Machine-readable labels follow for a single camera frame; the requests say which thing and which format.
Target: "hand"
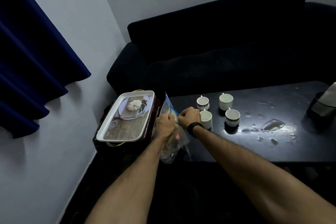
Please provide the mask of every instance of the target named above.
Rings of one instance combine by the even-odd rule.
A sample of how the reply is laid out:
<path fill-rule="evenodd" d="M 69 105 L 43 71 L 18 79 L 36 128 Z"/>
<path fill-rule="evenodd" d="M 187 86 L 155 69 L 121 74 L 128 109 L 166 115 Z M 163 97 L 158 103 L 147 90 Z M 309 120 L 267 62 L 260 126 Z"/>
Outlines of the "hand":
<path fill-rule="evenodd" d="M 168 112 L 162 114 L 156 118 L 156 138 L 160 138 L 167 141 L 175 130 L 174 115 L 168 114 Z"/>
<path fill-rule="evenodd" d="M 201 123 L 201 115 L 199 109 L 189 107 L 183 110 L 180 116 L 177 117 L 179 124 L 187 129 L 191 123 L 199 122 Z"/>

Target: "dark floor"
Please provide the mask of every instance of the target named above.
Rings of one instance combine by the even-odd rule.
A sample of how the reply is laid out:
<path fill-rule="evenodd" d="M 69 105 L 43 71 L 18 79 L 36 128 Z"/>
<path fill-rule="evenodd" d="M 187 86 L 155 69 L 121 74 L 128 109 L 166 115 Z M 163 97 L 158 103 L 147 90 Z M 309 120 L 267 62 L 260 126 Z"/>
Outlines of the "dark floor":
<path fill-rule="evenodd" d="M 103 157 L 98 153 L 68 205 L 61 224 L 84 223 L 102 193 L 135 158 L 136 155 Z M 334 167 L 324 164 L 314 167 L 289 164 L 283 168 L 326 200 L 336 204 Z M 167 215 L 162 212 L 162 209 L 167 209 L 172 200 L 180 206 L 178 211 L 185 214 L 179 216 L 179 219 L 189 218 L 189 221 L 185 220 L 183 223 L 241 223 L 243 221 L 263 223 L 246 196 L 217 163 L 190 163 L 176 160 L 171 165 L 165 165 L 160 162 L 153 196 L 154 203 L 149 211 L 148 223 L 158 223 L 158 219 L 161 220 L 160 223 L 163 223 L 163 220 L 168 223 Z"/>

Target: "left hand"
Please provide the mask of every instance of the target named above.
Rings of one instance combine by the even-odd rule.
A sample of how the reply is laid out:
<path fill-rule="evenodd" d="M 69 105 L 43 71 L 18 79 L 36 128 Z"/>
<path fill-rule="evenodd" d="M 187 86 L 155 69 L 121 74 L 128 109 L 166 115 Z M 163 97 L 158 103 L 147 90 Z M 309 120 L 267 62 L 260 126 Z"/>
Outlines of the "left hand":
<path fill-rule="evenodd" d="M 162 114 L 156 118 L 156 138 L 167 141 L 175 130 L 174 115 L 168 114 L 168 112 Z"/>

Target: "black sofa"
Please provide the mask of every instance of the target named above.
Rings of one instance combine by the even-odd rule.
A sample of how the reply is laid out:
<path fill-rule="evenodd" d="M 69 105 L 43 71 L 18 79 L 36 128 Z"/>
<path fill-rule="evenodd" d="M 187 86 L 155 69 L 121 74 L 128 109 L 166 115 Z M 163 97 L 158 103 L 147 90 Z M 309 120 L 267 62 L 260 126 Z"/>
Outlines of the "black sofa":
<path fill-rule="evenodd" d="M 305 0 L 218 0 L 128 25 L 107 80 L 162 99 L 335 81 L 336 7 Z"/>

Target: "sofa backrest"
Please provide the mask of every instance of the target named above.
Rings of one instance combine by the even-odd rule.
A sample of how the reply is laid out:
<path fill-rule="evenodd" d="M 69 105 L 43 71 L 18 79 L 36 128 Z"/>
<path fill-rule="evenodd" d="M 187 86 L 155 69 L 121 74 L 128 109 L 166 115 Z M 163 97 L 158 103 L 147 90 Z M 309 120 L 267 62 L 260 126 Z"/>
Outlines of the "sofa backrest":
<path fill-rule="evenodd" d="M 279 37 L 305 0 L 217 0 L 128 25 L 146 63 Z"/>

